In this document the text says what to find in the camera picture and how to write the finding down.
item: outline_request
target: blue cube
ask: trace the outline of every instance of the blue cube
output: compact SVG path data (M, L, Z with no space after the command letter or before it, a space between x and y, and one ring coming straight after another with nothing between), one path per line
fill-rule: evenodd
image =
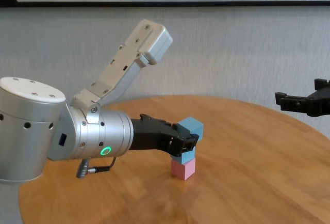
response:
M181 129L188 130L191 134L199 135L198 141L203 138L203 124L192 117L187 117L186 119L180 121L177 127L178 131Z
M195 147L193 150L183 153L180 157L174 157L171 155L171 158L183 165L195 158Z

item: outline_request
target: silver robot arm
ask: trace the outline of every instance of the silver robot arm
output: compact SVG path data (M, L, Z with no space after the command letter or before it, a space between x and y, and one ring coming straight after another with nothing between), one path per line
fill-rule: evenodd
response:
M77 176L107 171L89 168L91 158L116 157L128 150L158 149L174 156L191 151L198 136L182 134L175 124L121 111L105 110L140 70L160 61L172 43L163 25L142 20L121 45L101 76L65 103L59 90L22 78L0 79L0 183L39 177L47 157L82 159Z
M102 106L120 97L142 68L159 62L171 43L163 25L142 20L101 76L64 109L48 157L62 160L123 155L133 141L131 119Z

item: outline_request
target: round wooden table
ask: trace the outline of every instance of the round wooden table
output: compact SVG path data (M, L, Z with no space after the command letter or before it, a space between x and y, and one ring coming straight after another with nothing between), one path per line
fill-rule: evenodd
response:
M129 151L110 172L83 180L75 177L80 161L48 161L43 176L21 186L25 224L330 223L330 142L308 125L213 97L156 97L110 108L131 118L203 122L196 173L172 178L170 156L156 150Z

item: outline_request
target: gray wall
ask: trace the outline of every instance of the gray wall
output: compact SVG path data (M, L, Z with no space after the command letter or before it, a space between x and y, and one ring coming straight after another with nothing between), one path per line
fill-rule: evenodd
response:
M328 7L1 9L0 76L32 78L71 99L148 18L174 43L120 100L204 94L278 109L276 91L307 95L314 78L330 79L329 17ZM329 117L293 116L330 136Z

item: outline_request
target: toy block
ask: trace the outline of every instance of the toy block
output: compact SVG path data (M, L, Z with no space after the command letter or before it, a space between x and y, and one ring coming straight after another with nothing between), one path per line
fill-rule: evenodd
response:
M198 141L203 138L203 124L192 117L180 121L177 129L179 132L182 131L182 129L185 129L186 131L189 131L190 134L199 135L200 137Z
M185 164L179 164L177 161L172 159L171 162L171 172L172 176L175 176L181 180L187 180L191 175L195 173L196 159Z
M177 161L179 164L183 165L195 158L195 148L196 147L194 147L194 149L191 151L182 153L182 155L180 157L175 157L175 156L171 155L171 158L173 160Z

